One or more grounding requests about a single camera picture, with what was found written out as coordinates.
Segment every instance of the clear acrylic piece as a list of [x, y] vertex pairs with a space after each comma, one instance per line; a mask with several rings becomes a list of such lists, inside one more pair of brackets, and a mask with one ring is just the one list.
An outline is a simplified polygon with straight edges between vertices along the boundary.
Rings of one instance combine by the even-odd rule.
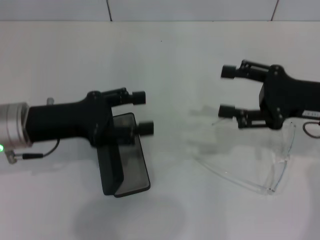
[[296, 126], [281, 130], [238, 129], [235, 120], [219, 119], [192, 133], [188, 149], [211, 172], [260, 194], [273, 194], [290, 159]]

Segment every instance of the transparent plastic sheet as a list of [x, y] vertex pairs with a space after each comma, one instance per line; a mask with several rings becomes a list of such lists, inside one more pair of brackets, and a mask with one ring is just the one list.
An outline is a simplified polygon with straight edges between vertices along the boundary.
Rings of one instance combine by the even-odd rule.
[[273, 194], [290, 160], [294, 123], [281, 130], [238, 129], [235, 120], [218, 119], [189, 134], [192, 158], [214, 174], [259, 194]]

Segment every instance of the small white label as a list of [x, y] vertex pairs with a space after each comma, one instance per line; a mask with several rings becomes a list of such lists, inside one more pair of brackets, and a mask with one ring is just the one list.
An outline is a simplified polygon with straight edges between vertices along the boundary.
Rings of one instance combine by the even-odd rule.
[[312, 118], [320, 118], [320, 112], [319, 111], [307, 111], [307, 110], [304, 110], [303, 113], [302, 113], [302, 116], [312, 117]]

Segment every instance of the white table surface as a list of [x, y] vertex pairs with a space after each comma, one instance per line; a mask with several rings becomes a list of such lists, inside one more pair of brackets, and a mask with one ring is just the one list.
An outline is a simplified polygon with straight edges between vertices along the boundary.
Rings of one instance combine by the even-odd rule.
[[151, 189], [124, 198], [103, 195], [85, 140], [16, 165], [2, 154], [0, 239], [319, 239], [320, 141], [298, 129], [281, 191], [264, 196], [203, 168], [181, 140], [192, 110], [259, 106], [261, 84], [221, 80], [223, 64], [281, 64], [317, 81], [319, 42], [312, 22], [0, 22], [1, 104], [75, 102], [127, 87], [146, 91], [147, 104], [114, 114], [154, 121], [154, 137], [141, 140]]

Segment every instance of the black cable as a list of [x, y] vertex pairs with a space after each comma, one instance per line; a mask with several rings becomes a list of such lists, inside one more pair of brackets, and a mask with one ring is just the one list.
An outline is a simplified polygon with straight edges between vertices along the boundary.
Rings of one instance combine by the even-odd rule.
[[48, 155], [52, 154], [57, 149], [57, 147], [59, 146], [59, 143], [60, 143], [60, 139], [57, 139], [55, 146], [45, 154], [43, 154], [43, 153], [21, 153], [21, 154], [16, 154], [16, 156], [21, 156], [22, 159], [24, 159], [24, 160], [27, 160], [27, 159], [42, 159], [42, 158], [47, 157]]
[[307, 134], [310, 138], [320, 139], [320, 135], [315, 136], [315, 135], [312, 135], [310, 132], [307, 131], [306, 126], [307, 126], [308, 124], [319, 125], [319, 123], [318, 123], [318, 122], [315, 122], [315, 121], [306, 121], [306, 122], [303, 124], [302, 129], [303, 129], [304, 133]]

